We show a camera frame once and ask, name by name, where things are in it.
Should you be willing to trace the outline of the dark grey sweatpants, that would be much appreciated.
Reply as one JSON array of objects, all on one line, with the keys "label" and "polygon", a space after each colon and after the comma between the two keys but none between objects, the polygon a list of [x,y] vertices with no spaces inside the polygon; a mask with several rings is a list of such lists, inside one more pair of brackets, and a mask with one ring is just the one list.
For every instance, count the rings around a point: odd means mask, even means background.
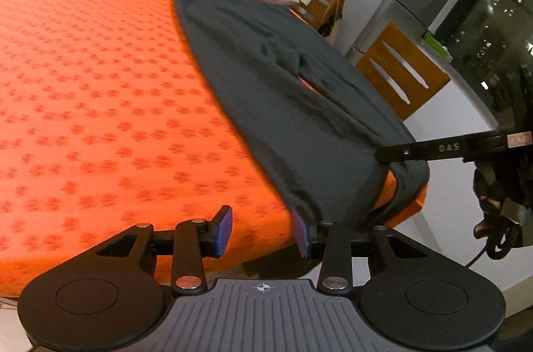
[{"label": "dark grey sweatpants", "polygon": [[375,156],[412,134],[312,27],[257,0],[174,7],[203,78],[287,207],[353,228],[421,211],[428,165]]}]

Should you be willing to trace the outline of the near wooden chair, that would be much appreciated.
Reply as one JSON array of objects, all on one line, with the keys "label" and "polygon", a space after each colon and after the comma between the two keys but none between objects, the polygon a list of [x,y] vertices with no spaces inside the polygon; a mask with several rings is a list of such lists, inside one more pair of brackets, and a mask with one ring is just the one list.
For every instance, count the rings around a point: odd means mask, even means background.
[{"label": "near wooden chair", "polygon": [[356,68],[402,120],[450,81],[448,74],[392,23],[357,61]]}]

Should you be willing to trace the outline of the orange floral table mat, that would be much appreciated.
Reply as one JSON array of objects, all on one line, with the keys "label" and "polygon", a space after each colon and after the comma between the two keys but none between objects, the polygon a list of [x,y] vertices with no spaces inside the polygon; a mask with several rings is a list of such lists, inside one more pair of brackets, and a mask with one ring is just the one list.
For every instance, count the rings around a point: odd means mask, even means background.
[{"label": "orange floral table mat", "polygon": [[293,243],[174,0],[1,0],[1,294],[138,223],[233,209],[210,271]]}]

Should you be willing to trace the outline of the wooden chair with bag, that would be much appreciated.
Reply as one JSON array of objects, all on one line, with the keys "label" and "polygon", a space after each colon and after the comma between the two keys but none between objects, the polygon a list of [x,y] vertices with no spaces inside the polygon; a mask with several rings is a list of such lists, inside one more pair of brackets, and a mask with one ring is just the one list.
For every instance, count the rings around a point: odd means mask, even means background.
[{"label": "wooden chair with bag", "polygon": [[307,25],[312,26],[326,41],[333,44],[342,19],[346,0],[312,0],[308,5],[301,2],[292,8]]}]

